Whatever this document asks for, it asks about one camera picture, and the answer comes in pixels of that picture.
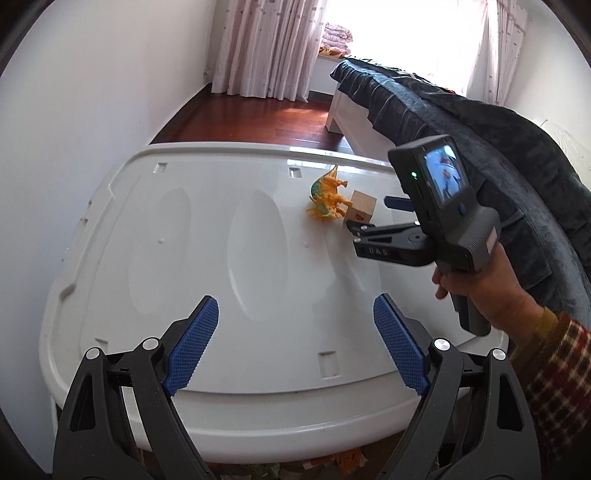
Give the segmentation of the plaid sleeved right forearm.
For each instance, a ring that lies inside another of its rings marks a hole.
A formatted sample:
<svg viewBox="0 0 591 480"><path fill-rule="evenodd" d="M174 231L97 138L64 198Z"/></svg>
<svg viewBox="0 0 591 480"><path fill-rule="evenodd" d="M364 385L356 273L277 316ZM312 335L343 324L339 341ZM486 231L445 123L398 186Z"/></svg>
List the plaid sleeved right forearm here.
<svg viewBox="0 0 591 480"><path fill-rule="evenodd" d="M533 419L544 479L590 477L590 331L546 309L512 357Z"/></svg>

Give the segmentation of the person's right hand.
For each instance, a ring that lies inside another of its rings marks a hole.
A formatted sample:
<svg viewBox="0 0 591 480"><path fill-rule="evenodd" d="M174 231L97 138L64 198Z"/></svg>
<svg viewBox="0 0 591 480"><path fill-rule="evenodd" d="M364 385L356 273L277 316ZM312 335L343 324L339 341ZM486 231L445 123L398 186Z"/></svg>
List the person's right hand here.
<svg viewBox="0 0 591 480"><path fill-rule="evenodd" d="M433 273L436 297L448 294L466 296L496 329L502 330L518 345L533 336L544 308L520 285L501 244L497 244L487 266L475 274L451 272L439 267Z"/></svg>

